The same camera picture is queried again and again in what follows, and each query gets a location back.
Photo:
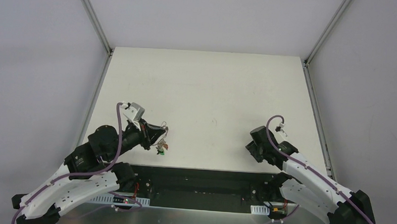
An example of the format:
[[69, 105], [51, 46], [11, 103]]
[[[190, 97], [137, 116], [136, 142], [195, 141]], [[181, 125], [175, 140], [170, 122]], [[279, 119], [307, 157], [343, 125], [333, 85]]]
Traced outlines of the large metal keyring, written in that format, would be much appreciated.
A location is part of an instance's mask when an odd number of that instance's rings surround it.
[[165, 140], [166, 140], [166, 137], [167, 137], [168, 132], [169, 132], [169, 127], [168, 127], [168, 124], [167, 124], [166, 121], [163, 121], [163, 122], [161, 123], [161, 128], [163, 128], [165, 132], [164, 132], [163, 135], [156, 141], [156, 143], [153, 144], [153, 146], [155, 146], [156, 149], [162, 149], [162, 148], [164, 148], [165, 144], [167, 144], [167, 142], [166, 142]]

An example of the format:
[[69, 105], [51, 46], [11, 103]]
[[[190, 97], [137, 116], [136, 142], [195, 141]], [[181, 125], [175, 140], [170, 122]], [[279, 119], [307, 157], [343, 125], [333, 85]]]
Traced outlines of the green tag key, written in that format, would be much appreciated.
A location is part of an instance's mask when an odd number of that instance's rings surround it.
[[165, 149], [164, 148], [160, 148], [157, 150], [157, 155], [164, 155], [165, 154]]

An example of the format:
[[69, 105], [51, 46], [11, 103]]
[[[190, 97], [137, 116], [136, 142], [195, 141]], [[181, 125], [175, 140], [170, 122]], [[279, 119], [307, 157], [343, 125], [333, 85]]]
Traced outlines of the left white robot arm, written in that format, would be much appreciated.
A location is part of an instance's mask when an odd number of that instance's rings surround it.
[[135, 173], [130, 164], [118, 162], [116, 155], [138, 145], [150, 150], [167, 132], [166, 125], [152, 125], [141, 119], [138, 128], [128, 122], [119, 141], [115, 127], [98, 127], [87, 142], [65, 158], [43, 186], [12, 197], [16, 214], [11, 223], [56, 224], [71, 209], [97, 195], [115, 190], [131, 191], [135, 186]]

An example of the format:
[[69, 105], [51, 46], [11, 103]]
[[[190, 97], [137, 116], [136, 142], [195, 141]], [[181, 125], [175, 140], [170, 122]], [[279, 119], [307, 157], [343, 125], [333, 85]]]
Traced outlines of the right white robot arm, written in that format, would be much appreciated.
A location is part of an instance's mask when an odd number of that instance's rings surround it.
[[278, 142], [264, 126], [251, 130], [250, 135], [252, 140], [245, 146], [250, 155], [280, 170], [266, 184], [272, 200], [289, 200], [325, 224], [376, 224], [365, 192], [354, 192], [321, 174], [295, 146]]

